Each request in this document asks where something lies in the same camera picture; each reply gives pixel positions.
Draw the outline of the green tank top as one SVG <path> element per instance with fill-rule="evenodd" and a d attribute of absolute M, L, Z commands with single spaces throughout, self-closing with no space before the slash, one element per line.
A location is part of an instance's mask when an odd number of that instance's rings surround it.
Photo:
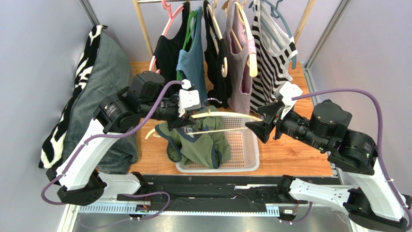
<path fill-rule="evenodd" d="M 155 132 L 167 141 L 166 154 L 170 161 L 189 165 L 197 163 L 218 169 L 230 157 L 221 116 L 196 119 L 195 125 L 169 130 L 167 123 L 155 126 Z"/>

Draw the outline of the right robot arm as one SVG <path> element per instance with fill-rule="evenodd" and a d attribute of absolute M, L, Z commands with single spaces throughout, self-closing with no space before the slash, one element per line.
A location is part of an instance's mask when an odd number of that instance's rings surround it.
<path fill-rule="evenodd" d="M 369 230 L 409 230 L 412 219 L 407 213 L 412 199 L 409 195 L 396 199 L 383 175 L 373 138 L 349 129 L 351 113 L 330 100 L 317 104 L 310 118 L 295 111 L 282 115 L 277 103 L 265 105 L 262 110 L 266 115 L 264 120 L 246 123 L 262 142 L 268 141 L 272 131 L 274 139 L 288 135 L 321 153 L 328 153 L 328 161 L 354 181 L 348 188 L 326 187 L 284 175 L 276 187 L 279 194 L 334 208 Z"/>

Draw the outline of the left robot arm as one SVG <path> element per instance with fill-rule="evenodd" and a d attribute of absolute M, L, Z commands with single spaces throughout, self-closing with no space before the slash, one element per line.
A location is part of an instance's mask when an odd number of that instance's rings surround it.
<path fill-rule="evenodd" d="M 166 82 L 152 71 L 137 74 L 129 87 L 101 101 L 69 158 L 47 171 L 50 184 L 59 185 L 58 205 L 86 206 L 111 197 L 140 199 L 144 180 L 138 173 L 104 174 L 97 165 L 115 142 L 136 134 L 148 120 L 180 128 L 194 124 L 189 111 L 200 107 L 200 92 L 189 80 Z"/>

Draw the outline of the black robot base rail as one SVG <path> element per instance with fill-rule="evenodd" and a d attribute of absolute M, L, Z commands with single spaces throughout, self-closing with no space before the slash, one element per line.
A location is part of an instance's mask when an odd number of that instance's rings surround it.
<path fill-rule="evenodd" d="M 126 196 L 115 193 L 100 200 L 135 204 L 131 217 L 138 211 L 179 213 L 263 213 L 269 204 L 280 205 L 277 217 L 295 219 L 298 209 L 308 201 L 294 200 L 277 189 L 285 181 L 280 176 L 232 175 L 154 175 L 135 173 L 141 187 Z"/>

